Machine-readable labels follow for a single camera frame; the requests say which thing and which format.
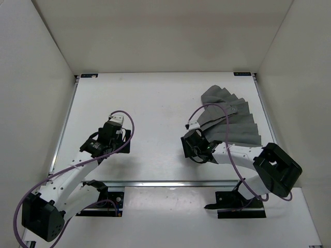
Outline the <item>grey pleated skirt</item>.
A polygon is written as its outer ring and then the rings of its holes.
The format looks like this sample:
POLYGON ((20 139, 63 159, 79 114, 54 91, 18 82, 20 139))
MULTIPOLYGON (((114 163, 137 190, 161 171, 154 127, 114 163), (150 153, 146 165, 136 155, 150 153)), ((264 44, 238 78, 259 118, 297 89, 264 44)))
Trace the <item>grey pleated skirt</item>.
POLYGON ((225 141, 230 145, 259 147, 262 145, 258 125, 249 104, 226 88, 211 86, 201 95, 204 111, 197 122, 209 142, 225 141))

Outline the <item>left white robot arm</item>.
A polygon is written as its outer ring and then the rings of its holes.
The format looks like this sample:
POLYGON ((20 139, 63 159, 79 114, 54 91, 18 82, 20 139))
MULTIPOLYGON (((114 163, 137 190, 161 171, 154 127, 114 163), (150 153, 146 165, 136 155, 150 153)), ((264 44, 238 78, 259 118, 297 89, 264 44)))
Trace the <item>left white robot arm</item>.
POLYGON ((49 177, 22 202, 22 225, 46 242, 52 242, 65 224, 85 207, 108 201, 107 186, 84 178, 115 153, 130 152, 131 130, 123 128, 122 115, 113 115, 81 145, 69 166, 49 177))

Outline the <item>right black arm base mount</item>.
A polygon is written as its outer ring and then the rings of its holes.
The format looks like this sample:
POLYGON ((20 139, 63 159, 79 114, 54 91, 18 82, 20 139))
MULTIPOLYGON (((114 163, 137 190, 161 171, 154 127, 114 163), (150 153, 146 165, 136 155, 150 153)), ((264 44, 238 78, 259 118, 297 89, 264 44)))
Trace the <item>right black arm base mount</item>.
POLYGON ((266 213, 263 202, 256 197, 245 199, 238 192, 239 182, 231 191, 216 191, 216 202, 204 206, 206 210, 216 210, 218 219, 264 219, 266 213))

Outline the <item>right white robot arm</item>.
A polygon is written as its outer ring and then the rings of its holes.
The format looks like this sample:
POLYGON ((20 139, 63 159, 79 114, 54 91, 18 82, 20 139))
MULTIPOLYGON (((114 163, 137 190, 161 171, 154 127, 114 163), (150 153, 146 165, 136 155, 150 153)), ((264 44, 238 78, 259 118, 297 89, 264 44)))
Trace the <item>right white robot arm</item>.
POLYGON ((274 194, 286 198, 303 172, 301 166, 277 144, 264 147, 230 145, 226 142, 209 142, 198 129, 188 131, 180 138, 185 158, 196 163, 231 164, 255 171, 257 175, 244 178, 232 193, 232 202, 243 207, 256 196, 274 194))

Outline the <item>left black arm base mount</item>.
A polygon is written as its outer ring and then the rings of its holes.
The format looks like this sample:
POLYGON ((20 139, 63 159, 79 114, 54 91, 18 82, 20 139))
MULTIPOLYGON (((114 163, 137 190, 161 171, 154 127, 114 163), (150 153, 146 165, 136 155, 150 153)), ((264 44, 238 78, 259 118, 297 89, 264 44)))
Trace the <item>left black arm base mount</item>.
POLYGON ((122 217, 124 196, 123 188, 112 189, 100 181, 83 182, 82 186, 92 186, 99 193, 96 203, 86 207, 76 214, 76 216, 94 216, 94 217, 122 217))

